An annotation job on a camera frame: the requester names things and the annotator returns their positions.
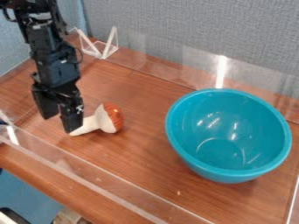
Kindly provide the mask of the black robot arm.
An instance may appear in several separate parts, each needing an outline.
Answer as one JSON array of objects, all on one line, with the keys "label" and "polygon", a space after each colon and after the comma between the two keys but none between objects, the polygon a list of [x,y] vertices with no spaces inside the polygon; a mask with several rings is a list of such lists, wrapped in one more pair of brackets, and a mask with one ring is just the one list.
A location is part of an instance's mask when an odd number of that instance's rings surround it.
[{"label": "black robot arm", "polygon": [[56,0],[0,0],[7,21],[19,25],[37,71],[32,98],[45,119],[60,116],[64,131],[83,125],[84,104],[76,82],[83,55],[65,40],[67,24]]}]

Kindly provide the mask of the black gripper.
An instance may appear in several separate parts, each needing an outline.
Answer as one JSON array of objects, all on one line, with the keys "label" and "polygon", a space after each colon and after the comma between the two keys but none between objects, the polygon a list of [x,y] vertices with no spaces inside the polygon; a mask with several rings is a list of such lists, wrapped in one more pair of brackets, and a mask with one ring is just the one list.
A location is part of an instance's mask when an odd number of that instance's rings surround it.
[{"label": "black gripper", "polygon": [[45,57],[35,61],[32,97],[41,117],[59,114],[63,128],[71,133],[83,125],[84,105],[76,82],[80,79],[80,63],[73,57]]}]

